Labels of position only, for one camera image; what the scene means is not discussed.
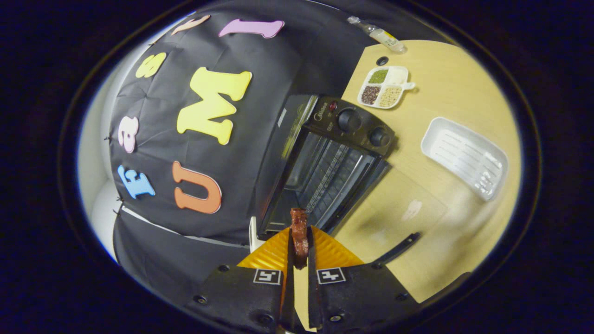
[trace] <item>wooden tabletop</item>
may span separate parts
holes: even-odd
[[[342,96],[386,122],[399,141],[387,159],[392,169],[334,237],[367,263],[411,233],[421,232],[419,241],[387,267],[422,302],[476,268],[500,239],[519,190],[520,142],[503,94],[463,49],[427,40],[405,44],[408,51],[403,55],[379,44],[367,47]],[[366,75],[382,56],[389,58],[385,66],[406,67],[408,81],[416,83],[391,109],[357,102]],[[474,130],[506,153],[507,178],[492,201],[483,201],[464,181],[421,152],[429,123],[438,116]],[[296,282],[298,294],[306,293],[302,289],[307,291]],[[300,317],[305,317],[300,310],[303,301],[297,302]]]

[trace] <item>letter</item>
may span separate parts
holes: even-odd
[[[175,203],[180,209],[187,207],[194,211],[208,214],[219,211],[223,194],[221,193],[219,184],[212,177],[183,168],[178,161],[174,161],[173,179],[177,183],[184,180],[199,184],[208,191],[208,196],[206,198],[198,198],[185,194],[179,187],[175,188],[173,193]]]
[[[274,22],[258,22],[258,21],[241,21],[240,19],[235,19],[229,23],[221,30],[219,33],[219,37],[222,37],[226,34],[233,34],[233,33],[248,33],[248,34],[260,34],[264,36],[264,38],[272,38],[275,37],[276,34],[279,33],[280,29],[285,25],[284,21],[274,21]]]
[[[136,199],[136,196],[141,194],[150,194],[151,196],[154,196],[155,192],[153,186],[150,185],[149,179],[147,179],[144,173],[140,173],[140,176],[136,179],[137,174],[135,170],[130,169],[124,175],[124,166],[120,165],[120,167],[118,167],[118,174],[132,198]]]
[[[118,128],[118,142],[120,146],[124,147],[124,150],[128,153],[134,151],[134,145],[136,145],[136,134],[138,133],[138,118],[130,118],[124,116],[122,121],[119,123]]]
[[[136,70],[136,77],[152,77],[155,73],[157,73],[159,67],[161,67],[161,64],[163,64],[165,61],[166,56],[167,54],[164,52],[158,53],[157,55],[148,56]]]
[[[173,32],[171,33],[171,36],[179,33],[180,31],[184,31],[184,30],[188,30],[188,29],[192,29],[195,26],[201,24],[202,22],[208,20],[210,18],[210,15],[205,15],[203,16],[201,19],[199,19],[198,21],[194,21],[194,19],[189,20],[188,22],[182,24],[181,26],[178,26],[177,28],[175,28],[173,30]]]
[[[189,86],[202,101],[179,111],[178,132],[184,133],[188,129],[202,132],[216,137],[219,144],[227,145],[231,138],[233,122],[228,119],[214,122],[210,119],[234,114],[237,109],[219,93],[229,95],[233,101],[239,101],[244,97],[251,79],[252,74],[247,71],[230,74],[212,72],[206,67],[196,70]]]
[[[267,272],[260,272],[260,280],[271,282],[272,281],[272,274]]]

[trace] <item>plastic bottle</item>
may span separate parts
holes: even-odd
[[[349,17],[347,21],[353,24],[354,26],[361,28],[361,30],[363,30],[367,35],[369,35],[369,37],[382,43],[388,49],[398,54],[403,54],[406,52],[405,45],[401,41],[397,40],[394,36],[388,34],[384,29],[379,28],[378,26],[374,26],[373,24],[361,21],[356,16]]]

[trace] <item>sausage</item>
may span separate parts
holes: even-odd
[[[291,235],[295,245],[294,265],[297,269],[303,269],[307,265],[309,244],[307,242],[307,213],[300,207],[291,209]]]

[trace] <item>white plastic tray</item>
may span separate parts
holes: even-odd
[[[492,200],[507,175],[507,156],[480,134],[447,118],[431,121],[421,141],[425,155],[456,174],[485,201]]]
[[[382,83],[369,83],[369,79],[371,79],[373,73],[381,70],[388,70],[388,73],[386,74],[386,78],[384,79],[384,81]],[[402,97],[403,91],[415,88],[415,83],[409,83],[406,82],[406,80],[408,80],[408,69],[404,66],[380,66],[373,68],[365,77],[363,85],[361,85],[361,89],[359,90],[359,95],[357,97],[358,102],[362,105],[374,108],[390,109],[393,106],[397,105],[398,102],[400,102],[400,98]],[[362,100],[363,91],[368,86],[380,88],[378,96],[372,104],[364,103]],[[389,92],[390,90],[397,90],[396,99],[393,103],[389,105],[381,105],[381,99],[383,95]]]

